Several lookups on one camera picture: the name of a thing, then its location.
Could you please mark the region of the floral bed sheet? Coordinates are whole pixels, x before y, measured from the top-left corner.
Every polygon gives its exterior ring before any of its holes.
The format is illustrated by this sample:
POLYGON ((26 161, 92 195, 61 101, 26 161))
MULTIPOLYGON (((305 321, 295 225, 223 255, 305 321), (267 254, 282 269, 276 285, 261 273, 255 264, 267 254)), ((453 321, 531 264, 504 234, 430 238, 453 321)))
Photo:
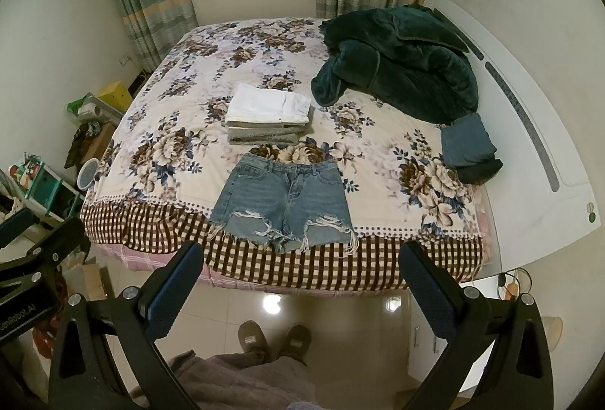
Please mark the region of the floral bed sheet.
POLYGON ((436 125, 360 92, 311 111, 297 144, 233 145, 226 114, 236 87, 308 95, 326 60, 313 18, 210 24, 185 34, 113 134, 81 212, 90 240, 130 269, 164 266, 186 241, 205 250, 203 279, 262 290, 367 292, 402 287, 400 246, 414 239, 455 279, 478 276, 488 222, 478 188, 441 157, 436 125), (357 248, 340 243, 277 254, 214 232, 212 208, 247 152, 282 162, 335 163, 357 248))

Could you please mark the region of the white bed headboard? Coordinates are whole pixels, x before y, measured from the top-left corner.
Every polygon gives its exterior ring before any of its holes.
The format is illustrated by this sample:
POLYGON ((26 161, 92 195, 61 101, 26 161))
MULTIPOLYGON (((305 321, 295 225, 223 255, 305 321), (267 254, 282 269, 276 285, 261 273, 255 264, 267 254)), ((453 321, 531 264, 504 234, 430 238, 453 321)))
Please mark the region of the white bed headboard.
POLYGON ((451 0, 425 0, 470 49, 478 114, 503 168, 484 186, 491 257, 483 276, 524 267, 601 225, 579 152, 529 72, 451 0))

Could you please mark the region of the black folded garment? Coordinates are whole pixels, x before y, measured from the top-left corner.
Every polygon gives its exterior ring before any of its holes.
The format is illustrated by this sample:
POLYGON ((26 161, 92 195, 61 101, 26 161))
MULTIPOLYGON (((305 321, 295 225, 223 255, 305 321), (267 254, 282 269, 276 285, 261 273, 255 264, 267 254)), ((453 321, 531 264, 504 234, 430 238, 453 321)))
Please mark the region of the black folded garment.
POLYGON ((491 180, 503 167, 500 159, 490 158, 472 166, 461 166, 456 173, 461 183, 480 186, 491 180))

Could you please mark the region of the grey trouser leg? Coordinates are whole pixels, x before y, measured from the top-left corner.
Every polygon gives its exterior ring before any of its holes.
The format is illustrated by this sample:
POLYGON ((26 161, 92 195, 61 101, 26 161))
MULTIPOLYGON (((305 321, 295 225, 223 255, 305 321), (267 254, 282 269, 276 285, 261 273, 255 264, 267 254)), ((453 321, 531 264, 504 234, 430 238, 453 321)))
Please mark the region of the grey trouser leg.
POLYGON ((200 409, 317 406, 307 366, 291 357, 265 362, 258 354, 240 353, 202 359, 189 351, 171 359, 168 366, 200 409))

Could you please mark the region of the dark green fleece blanket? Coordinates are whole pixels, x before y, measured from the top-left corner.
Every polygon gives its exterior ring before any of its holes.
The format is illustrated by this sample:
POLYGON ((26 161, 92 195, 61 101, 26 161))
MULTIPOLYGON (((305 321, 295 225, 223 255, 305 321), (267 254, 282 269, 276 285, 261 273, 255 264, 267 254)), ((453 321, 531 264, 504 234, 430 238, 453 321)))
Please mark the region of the dark green fleece blanket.
POLYGON ((433 10, 354 11, 323 22, 320 30, 328 59, 311 82, 320 106, 334 105, 351 89, 431 124, 477 111, 468 46, 433 10))

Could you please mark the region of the grey folded pants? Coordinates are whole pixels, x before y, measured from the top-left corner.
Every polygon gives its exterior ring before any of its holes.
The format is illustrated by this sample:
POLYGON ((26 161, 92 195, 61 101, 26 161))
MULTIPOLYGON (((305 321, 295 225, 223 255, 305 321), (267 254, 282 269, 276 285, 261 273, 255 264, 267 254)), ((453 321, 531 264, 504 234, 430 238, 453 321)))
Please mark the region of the grey folded pants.
POLYGON ((286 110, 230 108, 225 124, 230 144, 296 142, 310 123, 309 107, 286 110))

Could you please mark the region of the blue folded jeans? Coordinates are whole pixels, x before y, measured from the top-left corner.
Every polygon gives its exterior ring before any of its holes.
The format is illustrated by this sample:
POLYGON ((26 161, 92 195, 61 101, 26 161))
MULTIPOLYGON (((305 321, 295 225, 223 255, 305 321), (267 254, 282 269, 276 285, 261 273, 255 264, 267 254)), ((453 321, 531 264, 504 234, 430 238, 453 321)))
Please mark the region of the blue folded jeans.
POLYGON ((497 150, 478 113, 458 118, 443 127, 441 145, 444 164, 454 169, 493 159, 497 150))

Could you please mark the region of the yellow box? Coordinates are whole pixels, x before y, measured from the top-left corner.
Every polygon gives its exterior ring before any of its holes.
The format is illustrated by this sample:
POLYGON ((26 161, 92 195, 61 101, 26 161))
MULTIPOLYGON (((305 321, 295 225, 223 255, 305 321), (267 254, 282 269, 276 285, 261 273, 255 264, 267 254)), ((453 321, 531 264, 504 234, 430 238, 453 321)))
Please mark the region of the yellow box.
POLYGON ((98 92, 98 99, 122 113, 128 110, 133 101, 130 92, 119 80, 117 82, 110 82, 101 88, 98 92))

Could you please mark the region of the right brown slipper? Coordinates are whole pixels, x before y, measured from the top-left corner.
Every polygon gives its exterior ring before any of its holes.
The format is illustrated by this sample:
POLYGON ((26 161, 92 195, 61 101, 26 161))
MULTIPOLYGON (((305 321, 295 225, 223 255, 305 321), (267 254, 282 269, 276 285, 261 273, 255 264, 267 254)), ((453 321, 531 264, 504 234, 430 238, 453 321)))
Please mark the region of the right brown slipper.
POLYGON ((311 330, 306 325, 297 323, 286 333, 278 350, 278 357, 287 357, 304 364, 311 342, 311 330))

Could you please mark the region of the teal white shelf rack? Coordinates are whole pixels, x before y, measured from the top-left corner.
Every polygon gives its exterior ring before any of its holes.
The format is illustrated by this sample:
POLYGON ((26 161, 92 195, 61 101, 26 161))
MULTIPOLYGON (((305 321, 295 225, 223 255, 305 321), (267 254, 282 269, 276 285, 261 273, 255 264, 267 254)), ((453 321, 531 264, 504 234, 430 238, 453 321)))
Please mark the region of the teal white shelf rack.
POLYGON ((39 218, 60 223, 80 214, 84 196, 41 157, 25 153, 8 167, 8 175, 25 205, 39 218))

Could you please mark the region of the blue denim frayed shorts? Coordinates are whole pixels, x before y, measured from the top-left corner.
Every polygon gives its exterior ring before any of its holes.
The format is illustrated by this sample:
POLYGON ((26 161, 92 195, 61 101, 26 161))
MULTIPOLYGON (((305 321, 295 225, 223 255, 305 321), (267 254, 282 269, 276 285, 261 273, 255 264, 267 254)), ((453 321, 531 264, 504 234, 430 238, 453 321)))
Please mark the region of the blue denim frayed shorts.
POLYGON ((350 255, 359 244, 334 161, 282 163, 252 153, 236 164, 212 209, 208 236, 220 233, 277 254, 341 243, 350 255))

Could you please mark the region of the white round bin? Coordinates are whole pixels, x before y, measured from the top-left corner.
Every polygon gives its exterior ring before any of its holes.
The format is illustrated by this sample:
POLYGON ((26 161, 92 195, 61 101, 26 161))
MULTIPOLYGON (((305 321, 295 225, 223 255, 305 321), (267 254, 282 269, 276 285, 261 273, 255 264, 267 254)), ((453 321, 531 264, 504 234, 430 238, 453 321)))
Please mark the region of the white round bin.
POLYGON ((93 187, 101 174, 99 171, 100 168, 101 162, 98 158, 92 157, 91 159, 86 160, 82 164, 77 176, 76 185, 78 189, 87 191, 93 187))

